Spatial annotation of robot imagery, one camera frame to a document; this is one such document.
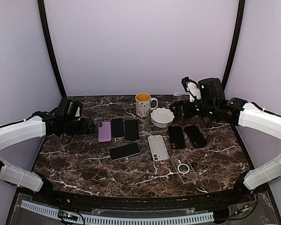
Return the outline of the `black phone dark case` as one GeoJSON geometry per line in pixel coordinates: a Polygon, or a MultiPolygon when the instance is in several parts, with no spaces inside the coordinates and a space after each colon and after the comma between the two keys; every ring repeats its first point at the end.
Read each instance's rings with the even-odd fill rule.
{"type": "Polygon", "coordinates": [[[98,141],[100,143],[110,142],[112,139],[111,136],[111,122],[104,121],[100,122],[98,126],[98,141]]]}

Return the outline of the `black phone grey case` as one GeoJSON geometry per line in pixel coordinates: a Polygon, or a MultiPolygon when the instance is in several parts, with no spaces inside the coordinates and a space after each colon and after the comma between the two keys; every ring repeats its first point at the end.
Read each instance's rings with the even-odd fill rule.
{"type": "Polygon", "coordinates": [[[125,138],[127,140],[139,139],[138,120],[125,120],[125,138]]]}

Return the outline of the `white silicone phone case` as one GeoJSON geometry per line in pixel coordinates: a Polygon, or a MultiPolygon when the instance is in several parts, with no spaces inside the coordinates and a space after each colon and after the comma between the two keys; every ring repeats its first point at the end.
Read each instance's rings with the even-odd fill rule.
{"type": "Polygon", "coordinates": [[[169,154],[166,149],[163,137],[161,135],[149,136],[148,143],[152,154],[152,158],[155,162],[169,159],[169,154]]]}

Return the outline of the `black phone white case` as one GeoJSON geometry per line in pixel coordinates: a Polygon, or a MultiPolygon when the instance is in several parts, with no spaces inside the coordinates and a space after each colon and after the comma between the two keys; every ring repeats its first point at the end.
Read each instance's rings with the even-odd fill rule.
{"type": "Polygon", "coordinates": [[[109,150],[111,160],[119,160],[122,158],[135,156],[141,153],[138,143],[130,143],[109,150]]]}

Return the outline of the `clear magsafe phone case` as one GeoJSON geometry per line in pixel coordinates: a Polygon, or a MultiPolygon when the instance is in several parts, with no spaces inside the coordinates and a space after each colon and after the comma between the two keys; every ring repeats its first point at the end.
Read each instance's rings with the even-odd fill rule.
{"type": "Polygon", "coordinates": [[[183,184],[189,184],[198,179],[198,175],[185,154],[172,155],[170,159],[183,184]]]}

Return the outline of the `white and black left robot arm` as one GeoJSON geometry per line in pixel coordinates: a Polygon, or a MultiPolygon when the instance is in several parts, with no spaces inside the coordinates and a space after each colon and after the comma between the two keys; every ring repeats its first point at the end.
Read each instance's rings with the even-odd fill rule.
{"type": "MultiPolygon", "coordinates": [[[[0,151],[24,141],[56,135],[88,135],[95,131],[91,118],[82,117],[83,105],[79,101],[62,98],[58,107],[50,112],[34,112],[30,117],[0,126],[0,151]]],[[[38,192],[46,204],[53,204],[57,195],[52,183],[43,175],[27,171],[0,158],[0,180],[38,192]]]]}

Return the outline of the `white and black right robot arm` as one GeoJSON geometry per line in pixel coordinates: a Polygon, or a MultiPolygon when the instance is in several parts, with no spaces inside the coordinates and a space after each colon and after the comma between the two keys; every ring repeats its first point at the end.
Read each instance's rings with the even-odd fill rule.
{"type": "MultiPolygon", "coordinates": [[[[206,78],[196,82],[184,77],[181,83],[189,98],[170,106],[177,118],[209,117],[235,127],[259,131],[281,141],[281,114],[245,99],[226,99],[219,78],[206,78]]],[[[233,203],[240,203],[248,192],[277,178],[281,178],[281,152],[261,166],[241,174],[229,198],[233,203]]]]}

